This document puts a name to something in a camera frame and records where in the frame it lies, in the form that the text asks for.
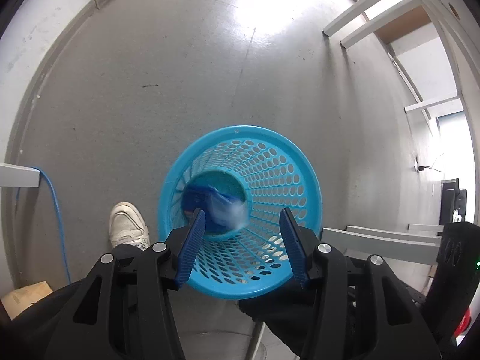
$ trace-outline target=white metal bar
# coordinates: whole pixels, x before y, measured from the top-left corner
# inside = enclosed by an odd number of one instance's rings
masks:
[[[417,235],[410,233],[402,233],[399,231],[377,230],[360,226],[347,226],[346,230],[352,233],[391,239],[402,239],[404,241],[427,242],[434,244],[440,244],[440,242],[442,241],[442,238],[438,237],[437,235]]]
[[[324,29],[323,33],[327,36],[332,36],[335,32],[350,23],[358,15],[361,15],[366,9],[378,3],[380,0],[359,0],[354,3],[349,9],[337,16],[335,20],[330,22]]]
[[[430,233],[443,233],[442,225],[417,225],[415,223],[409,223],[408,230],[414,231],[428,231]]]
[[[382,12],[380,15],[374,17],[372,20],[368,21],[360,28],[357,28],[350,35],[345,37],[340,44],[348,49],[356,44],[358,41],[365,38],[367,35],[370,35],[372,32],[377,31],[379,28],[385,26],[392,20],[395,20],[397,17],[402,16],[404,13],[409,12],[410,10],[418,7],[422,4],[421,0],[402,0],[399,3],[395,4],[393,7],[388,8],[385,12]]]
[[[436,264],[439,248],[439,245],[434,243],[374,237],[332,228],[323,229],[322,241],[339,250],[352,249],[429,266]]]
[[[0,187],[37,187],[39,182],[37,169],[0,163]]]
[[[265,322],[256,322],[253,327],[253,333],[251,335],[250,344],[248,345],[247,354],[245,360],[255,360],[257,357],[258,348],[265,332]]]
[[[458,96],[449,97],[448,99],[442,99],[442,100],[438,100],[438,99],[425,100],[425,101],[422,101],[421,103],[416,103],[416,104],[405,107],[405,113],[408,114],[409,112],[412,112],[417,109],[433,107],[434,105],[448,103],[449,101],[456,100],[456,99],[458,99]]]

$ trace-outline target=blue plastic basket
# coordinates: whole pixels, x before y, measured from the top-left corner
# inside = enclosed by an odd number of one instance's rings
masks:
[[[274,290],[292,277],[278,228],[280,211],[289,207],[300,226],[320,231],[322,196],[315,171],[295,144],[274,131],[255,126],[213,131],[190,145],[166,176],[158,206],[161,240],[187,223],[181,207],[185,186],[211,171],[228,173],[242,186],[249,223],[205,235],[188,284],[224,299]]]

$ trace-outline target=gray floor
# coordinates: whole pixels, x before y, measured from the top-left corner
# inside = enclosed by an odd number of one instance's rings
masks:
[[[436,223],[440,177],[417,174],[413,159],[427,164],[437,153],[422,114],[404,113],[414,99],[382,45],[370,35],[340,47],[361,18],[322,35],[351,3],[111,0],[90,17],[45,79],[20,156],[57,189],[73,279],[109,249],[109,211],[119,201],[139,207],[156,240],[170,166],[195,139],[233,124],[271,128],[304,151],[320,181],[324,227]],[[22,282],[64,286],[46,185],[22,191],[18,213]],[[190,289],[172,303],[180,332],[252,327],[232,302]]]

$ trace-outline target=white sneaker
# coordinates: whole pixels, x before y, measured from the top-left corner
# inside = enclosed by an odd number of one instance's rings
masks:
[[[110,213],[109,225],[112,248],[129,244],[145,250],[150,246],[148,228],[138,209],[131,203],[116,204]]]

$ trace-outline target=red object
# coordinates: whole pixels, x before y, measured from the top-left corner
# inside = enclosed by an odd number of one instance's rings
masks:
[[[463,316],[462,320],[460,321],[460,325],[458,325],[457,329],[453,333],[453,337],[457,338],[461,335],[470,325],[470,309],[466,309],[465,315]]]

